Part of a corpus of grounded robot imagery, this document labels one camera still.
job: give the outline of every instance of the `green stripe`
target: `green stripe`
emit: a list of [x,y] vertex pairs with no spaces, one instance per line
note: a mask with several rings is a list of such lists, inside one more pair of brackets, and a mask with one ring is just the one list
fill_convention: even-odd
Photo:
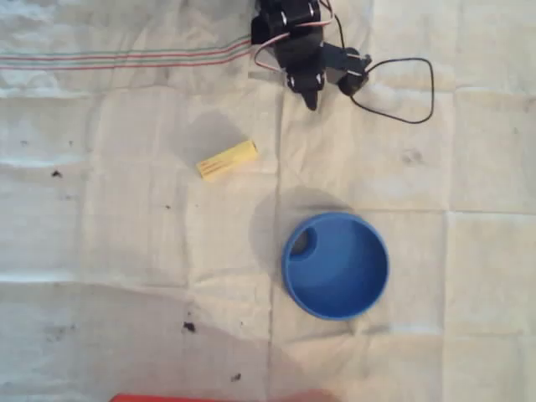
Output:
[[1,65],[13,65],[21,67],[30,67],[30,66],[41,66],[41,67],[50,67],[50,66],[59,66],[59,67],[69,67],[76,65],[122,65],[122,64],[165,64],[165,63],[182,63],[191,61],[192,63],[204,62],[204,61],[214,61],[220,59],[228,59],[229,57],[234,56],[240,52],[244,52],[250,46],[245,44],[240,46],[232,51],[215,55],[215,56],[205,56],[205,57],[180,57],[175,59],[116,59],[116,60],[95,60],[95,61],[79,61],[79,60],[66,60],[66,61],[17,61],[17,60],[0,60]]
[[220,50],[220,49],[226,49],[234,44],[237,44],[238,42],[241,42],[243,40],[246,40],[250,38],[249,35],[241,36],[232,42],[229,42],[228,44],[224,44],[222,46],[213,46],[210,48],[194,48],[194,49],[142,49],[142,50],[103,50],[103,51],[90,51],[90,52],[74,52],[74,53],[9,53],[9,52],[0,52],[0,55],[2,56],[84,56],[84,55],[98,55],[98,54],[132,54],[132,53],[141,53],[141,54],[151,54],[151,53],[171,53],[171,52],[190,52],[190,53],[196,53],[196,52],[204,52],[204,51],[210,51],[210,50]]

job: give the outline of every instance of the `white surface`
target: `white surface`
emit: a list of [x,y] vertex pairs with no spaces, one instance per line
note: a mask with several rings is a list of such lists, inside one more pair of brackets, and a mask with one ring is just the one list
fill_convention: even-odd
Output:
[[[220,46],[248,33],[252,3],[3,2],[0,50]],[[536,400],[534,2],[334,4],[349,44],[431,59],[430,123],[334,87],[311,113],[248,79],[247,58],[0,70],[2,402]],[[389,67],[360,99],[424,112],[421,73]],[[194,164],[246,137],[261,160],[202,182]],[[302,312],[278,274],[295,224],[334,209],[377,226],[392,262],[349,324]]]

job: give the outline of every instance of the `red stripe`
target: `red stripe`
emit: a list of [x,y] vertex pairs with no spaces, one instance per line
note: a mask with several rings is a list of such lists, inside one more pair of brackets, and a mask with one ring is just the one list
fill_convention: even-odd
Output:
[[112,56],[54,56],[54,57],[33,57],[33,56],[1,56],[0,60],[20,60],[20,61],[70,61],[70,60],[93,60],[93,59],[150,59],[150,58],[159,58],[159,57],[199,57],[199,56],[210,56],[213,54],[223,54],[228,53],[234,49],[249,44],[250,40],[246,39],[238,44],[233,46],[221,49],[213,50],[211,52],[204,53],[164,53],[164,54],[117,54]]
[[206,65],[217,65],[229,63],[233,60],[236,60],[240,57],[244,57],[250,53],[249,50],[244,53],[236,54],[233,57],[216,60],[216,61],[207,61],[203,63],[175,63],[175,64],[118,64],[118,65],[94,65],[94,66],[16,66],[16,65],[0,65],[0,70],[41,70],[41,71],[65,71],[65,70],[113,70],[113,69],[151,69],[151,68],[160,68],[160,67],[203,67]]

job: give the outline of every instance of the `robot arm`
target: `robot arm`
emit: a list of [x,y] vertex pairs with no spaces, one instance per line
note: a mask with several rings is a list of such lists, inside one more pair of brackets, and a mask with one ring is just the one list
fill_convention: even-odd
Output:
[[348,96],[366,84],[366,68],[372,60],[356,49],[324,42],[323,26],[314,24],[321,20],[318,0],[260,0],[258,5],[259,15],[251,24],[252,43],[265,44],[285,36],[271,50],[286,72],[287,85],[310,110],[317,109],[326,79]]

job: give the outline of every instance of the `wire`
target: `wire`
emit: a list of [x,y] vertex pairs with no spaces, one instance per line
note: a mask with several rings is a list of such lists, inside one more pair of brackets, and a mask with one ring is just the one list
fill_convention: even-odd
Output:
[[396,121],[401,121],[403,123],[407,123],[407,124],[421,124],[421,123],[425,123],[427,122],[429,119],[431,119],[431,117],[434,115],[434,109],[435,109],[435,103],[436,103],[436,83],[435,83],[435,79],[434,79],[434,67],[432,66],[432,63],[428,60],[428,59],[423,59],[422,57],[407,57],[407,58],[403,58],[403,59],[387,59],[387,60],[384,60],[384,61],[380,61],[379,63],[375,64],[373,67],[371,67],[370,69],[368,69],[367,71],[367,75],[373,71],[373,70],[376,70],[380,65],[384,65],[384,64],[389,64],[389,63],[399,63],[399,62],[406,62],[406,61],[421,61],[423,63],[426,63],[428,65],[428,68],[430,69],[430,93],[431,93],[431,100],[430,100],[430,113],[428,114],[428,116],[426,116],[424,119],[421,119],[421,120],[406,120],[406,119],[403,119],[402,117],[397,117],[397,116],[393,116],[393,115],[389,115],[387,113],[383,113],[382,111],[376,111],[375,109],[372,109],[368,106],[365,106],[365,105],[362,105],[360,104],[359,102],[357,102],[353,96],[350,96],[350,99],[352,100],[352,102],[354,103],[355,106],[358,106],[360,107],[361,109],[363,109],[364,111],[368,111],[370,113],[374,113],[375,115],[380,115],[380,116],[383,116],[383,117],[388,117],[389,119],[393,119],[393,120],[396,120]]
[[338,17],[336,13],[333,12],[333,8],[331,3],[325,3],[323,0],[318,0],[321,5],[323,5],[325,8],[327,8],[335,18],[335,21],[337,22],[338,26],[338,32],[341,37],[341,47],[343,49],[346,49],[346,40],[344,39],[344,30],[343,30],[343,24],[341,23],[341,19]]
[[[340,25],[340,21],[338,20],[338,17],[333,12],[333,7],[332,7],[332,4],[331,4],[330,0],[326,0],[326,2],[327,2],[327,4],[324,1],[321,0],[320,3],[325,8],[327,8],[329,10],[329,12],[330,12],[330,18],[328,20],[326,20],[326,21],[315,21],[315,22],[311,22],[311,23],[300,23],[296,27],[297,28],[327,27],[330,23],[333,22],[334,19],[336,19],[338,21],[339,27],[342,29],[342,26]],[[260,52],[265,50],[267,47],[272,46],[273,44],[279,42],[280,40],[283,40],[284,38],[288,38],[289,36],[291,36],[289,33],[284,33],[284,34],[282,33],[281,35],[277,35],[272,39],[268,39],[263,44],[261,44],[259,46],[259,48],[255,51],[255,55],[253,56],[253,61],[255,62],[255,64],[257,64],[259,67],[262,67],[264,69],[268,69],[268,70],[271,70],[271,71],[275,71],[277,73],[282,72],[283,71],[282,69],[280,69],[278,67],[274,67],[273,65],[262,63],[262,62],[260,62],[258,60],[258,58],[259,58]]]
[[[327,4],[323,0],[319,0],[319,2],[325,8],[330,8],[331,7],[331,3],[329,3],[329,2]],[[343,25],[341,24],[341,20],[339,19],[337,14],[334,13],[333,16],[335,17],[335,20],[337,21],[338,32],[339,32],[339,35],[341,37],[341,44],[343,46],[343,49],[346,49],[346,44],[345,44],[346,40],[344,39]],[[348,56],[359,58],[357,55],[349,54]],[[368,106],[360,104],[358,101],[356,101],[353,98],[353,96],[350,96],[350,99],[352,100],[354,105],[357,106],[357,107],[360,107],[364,111],[374,113],[375,115],[388,117],[389,119],[393,119],[393,120],[396,120],[396,121],[401,121],[401,122],[407,123],[407,124],[421,124],[421,123],[427,122],[429,119],[431,119],[431,117],[434,115],[434,109],[435,109],[435,106],[436,106],[435,105],[435,103],[436,103],[436,98],[435,98],[436,97],[436,83],[435,83],[435,78],[434,78],[434,67],[432,66],[432,63],[428,59],[423,59],[421,57],[407,57],[407,58],[403,58],[403,59],[387,59],[387,60],[384,60],[384,61],[380,61],[379,63],[375,64],[373,67],[368,69],[368,71],[366,71],[365,75],[368,75],[370,72],[376,70],[380,65],[389,64],[389,63],[399,63],[399,62],[405,62],[405,61],[421,61],[423,63],[426,63],[428,65],[428,68],[430,69],[431,103],[430,103],[430,113],[428,114],[427,117],[425,117],[424,119],[421,119],[421,120],[416,120],[416,121],[406,120],[406,119],[403,119],[402,117],[389,115],[387,113],[383,113],[382,111],[376,111],[375,109],[372,109],[372,108],[370,108]]]

